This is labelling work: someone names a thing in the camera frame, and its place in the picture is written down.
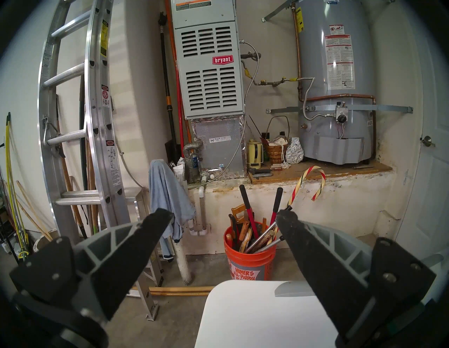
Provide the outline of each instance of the furnace vent grille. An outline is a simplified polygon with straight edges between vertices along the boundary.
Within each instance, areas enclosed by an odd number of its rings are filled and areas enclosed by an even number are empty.
[[[233,66],[191,71],[185,74],[185,78],[191,111],[237,106]]]
[[[199,54],[232,52],[229,26],[190,30],[181,33],[182,52],[185,57]]]

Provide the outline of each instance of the wooden platform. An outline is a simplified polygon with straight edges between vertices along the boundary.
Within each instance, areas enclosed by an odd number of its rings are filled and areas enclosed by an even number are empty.
[[[288,169],[282,169],[281,171],[271,171],[273,176],[267,176],[262,178],[253,178],[251,173],[248,173],[248,176],[251,180],[252,184],[266,184],[269,182],[282,182],[282,181],[297,181],[302,176],[305,170],[307,170],[311,166],[320,166],[323,168],[324,173],[326,173],[326,177],[340,177],[340,176],[348,176],[348,175],[357,175],[357,174],[373,174],[380,172],[388,172],[392,170],[391,167],[382,164],[375,160],[370,160],[369,164],[364,164],[362,162],[358,164],[343,164],[337,165],[328,162],[321,162],[314,159],[307,159],[298,164],[292,164],[292,166]],[[263,163],[261,169],[270,168],[271,163]],[[307,177],[307,179],[319,179],[321,176],[317,172],[312,172]]]

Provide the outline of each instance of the bryant logo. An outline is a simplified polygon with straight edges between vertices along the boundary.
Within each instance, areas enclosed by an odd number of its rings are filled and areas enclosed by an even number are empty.
[[[225,65],[229,63],[234,63],[234,57],[232,55],[212,57],[212,64]]]

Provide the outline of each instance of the door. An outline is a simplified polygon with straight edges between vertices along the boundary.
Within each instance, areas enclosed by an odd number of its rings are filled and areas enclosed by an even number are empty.
[[[412,194],[396,242],[422,259],[449,245],[449,62],[417,21],[412,27],[423,74],[422,139],[430,137],[431,142],[421,143]]]

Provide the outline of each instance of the ladder rung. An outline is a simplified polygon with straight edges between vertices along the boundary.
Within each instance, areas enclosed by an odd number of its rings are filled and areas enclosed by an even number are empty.
[[[61,198],[100,197],[98,190],[67,191],[61,194]]]
[[[75,30],[78,30],[79,28],[82,28],[85,25],[87,25],[87,23],[89,22],[89,17],[90,11],[83,13],[81,16],[78,16],[74,20],[68,22],[67,24],[63,25],[62,27],[54,31],[52,33],[52,37],[53,38],[58,37],[62,39],[63,37],[69,35],[70,33],[73,33]]]
[[[70,79],[73,79],[77,76],[81,76],[82,74],[84,74],[84,63],[74,66],[73,68],[70,68],[69,70],[62,72],[56,75],[55,77],[48,79],[42,84],[42,86],[44,88],[51,88],[59,84],[62,84],[63,82],[66,82]]]
[[[74,131],[71,133],[63,134],[58,137],[48,139],[47,144],[55,145],[55,144],[63,143],[65,141],[77,140],[77,139],[82,139],[85,137],[86,137],[86,132],[84,131],[84,129],[80,129],[79,131]]]
[[[59,198],[59,199],[55,200],[54,203],[57,205],[100,204],[100,196]]]

